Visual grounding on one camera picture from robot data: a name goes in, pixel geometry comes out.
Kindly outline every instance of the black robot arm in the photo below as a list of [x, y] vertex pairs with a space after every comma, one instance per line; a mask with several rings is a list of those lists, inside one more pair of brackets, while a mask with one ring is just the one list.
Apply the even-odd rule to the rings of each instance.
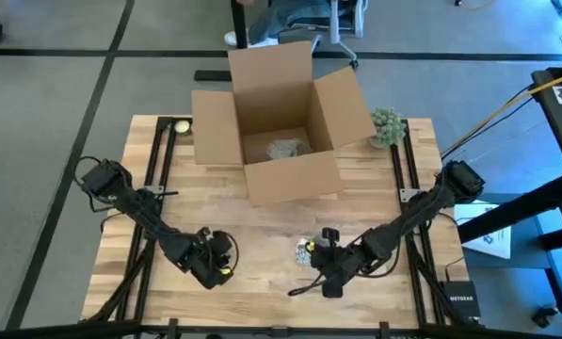
[[229, 234], [210, 234], [206, 227], [188, 234], [169, 227], [155, 213], [161, 208], [158, 195], [145, 188], [134, 190], [132, 175], [120, 163], [93, 160], [98, 164], [82, 177], [81, 183], [77, 181], [91, 199], [111, 205], [142, 226], [147, 236], [159, 243], [168, 260], [183, 272], [190, 271], [205, 288], [231, 278], [234, 267], [229, 267], [229, 251], [236, 242]]
[[325, 277], [321, 283], [323, 296], [340, 298], [343, 286], [352, 278], [370, 277], [387, 263], [403, 235], [433, 219], [445, 207], [472, 202], [481, 194], [483, 184], [485, 182], [466, 163], [451, 161], [437, 176], [435, 186], [412, 197], [402, 215], [389, 224], [367, 230], [346, 247], [336, 246], [339, 232], [323, 230], [323, 237], [329, 240], [330, 246], [314, 245], [311, 250], [312, 267]]

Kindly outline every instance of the small plant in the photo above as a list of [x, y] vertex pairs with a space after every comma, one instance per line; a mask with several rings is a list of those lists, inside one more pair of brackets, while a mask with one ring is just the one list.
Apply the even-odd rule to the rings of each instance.
[[386, 148], [394, 145], [405, 135], [406, 124], [400, 121], [400, 116], [393, 108], [376, 108], [371, 112], [377, 134], [369, 137], [369, 143], [376, 148]]

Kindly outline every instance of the butcher block tabletop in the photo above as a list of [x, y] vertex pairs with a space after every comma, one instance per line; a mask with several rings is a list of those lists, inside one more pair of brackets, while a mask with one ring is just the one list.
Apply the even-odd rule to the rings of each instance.
[[[134, 116], [130, 125], [121, 163], [132, 172], [135, 189], [145, 179], [157, 118]], [[430, 189], [442, 165], [433, 124], [431, 119], [409, 119], [409, 127], [421, 186]], [[158, 164], [165, 145], [166, 136]], [[334, 152], [344, 191], [253, 207], [242, 167], [196, 165], [192, 137], [177, 137], [168, 190], [179, 194], [165, 198], [162, 219], [183, 232], [208, 226], [232, 234], [239, 245], [240, 261], [226, 284], [206, 290], [190, 273], [174, 267], [157, 246], [143, 324], [167, 325], [170, 318], [177, 318], [183, 326], [371, 329], [379, 321], [387, 321], [393, 329], [418, 328], [405, 246], [393, 274], [382, 279], [355, 278], [345, 286], [341, 299], [324, 299], [320, 288], [287, 296], [289, 290], [309, 284], [318, 275], [315, 269], [296, 263], [300, 238], [334, 227], [346, 244], [400, 214], [389, 149], [377, 150], [361, 140]], [[401, 145], [400, 158], [408, 182]], [[123, 279], [134, 225], [126, 216], [113, 217], [105, 224], [83, 317], [96, 313]], [[445, 266], [463, 256], [457, 228], [439, 215], [429, 235], [436, 270], [443, 279]], [[453, 280], [468, 280], [464, 261], [449, 269]], [[134, 314], [139, 279], [130, 293], [128, 317]], [[421, 280], [426, 316], [433, 322], [430, 292]]]

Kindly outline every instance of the cardboard box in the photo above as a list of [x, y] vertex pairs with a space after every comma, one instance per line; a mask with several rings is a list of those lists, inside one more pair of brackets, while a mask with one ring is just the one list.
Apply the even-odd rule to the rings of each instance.
[[[333, 149], [372, 136], [356, 75], [313, 80], [307, 41], [229, 53], [233, 92], [194, 90], [198, 164], [245, 166], [255, 205], [343, 190]], [[299, 138], [312, 153], [269, 160], [273, 140]]]

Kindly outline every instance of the yellow cable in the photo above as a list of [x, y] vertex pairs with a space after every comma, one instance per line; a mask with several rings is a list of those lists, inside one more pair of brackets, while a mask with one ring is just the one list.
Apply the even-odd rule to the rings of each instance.
[[476, 7], [476, 8], [469, 8], [469, 7], [466, 7], [466, 6], [464, 6], [462, 3], [461, 3], [460, 5], [458, 5], [458, 6], [459, 6], [459, 7], [462, 7], [463, 9], [467, 9], [467, 10], [470, 10], [470, 11], [474, 11], [474, 10], [478, 10], [478, 9], [481, 9], [481, 8], [486, 8], [487, 6], [494, 4], [496, 1], [498, 1], [498, 0], [489, 0], [487, 3], [485, 3], [485, 4], [483, 4], [483, 5], [479, 6], [479, 7]]
[[530, 96], [530, 95], [534, 95], [536, 93], [538, 93], [541, 90], [545, 90], [549, 87], [552, 87], [554, 85], [560, 84], [562, 83], [562, 76], [558, 79], [555, 79], [549, 83], [546, 83], [542, 86], [539, 86], [537, 88], [525, 91], [523, 93], [521, 93], [518, 97], [513, 98], [511, 101], [507, 102], [506, 104], [504, 104], [502, 107], [498, 108], [498, 110], [496, 110], [494, 113], [490, 114], [487, 118], [485, 118], [483, 121], [481, 121], [480, 123], [478, 123], [476, 125], [476, 127], [474, 127], [471, 131], [469, 131], [469, 133], [467, 133], [464, 137], [460, 138], [459, 140], [457, 140], [457, 142], [455, 142], [454, 144], [452, 144], [452, 146], [448, 147], [445, 151], [442, 152], [442, 156], [448, 152], [451, 152], [452, 150], [454, 150], [456, 147], [458, 147], [464, 140], [466, 140], [467, 138], [469, 138], [470, 136], [472, 136], [477, 130], [481, 129], [482, 127], [484, 127], [485, 125], [488, 124], [488, 122], [490, 122], [490, 120], [494, 119], [497, 115], [499, 115], [500, 113], [504, 112], [507, 108], [513, 106], [514, 104], [518, 103], [519, 101], [521, 101], [522, 99]]

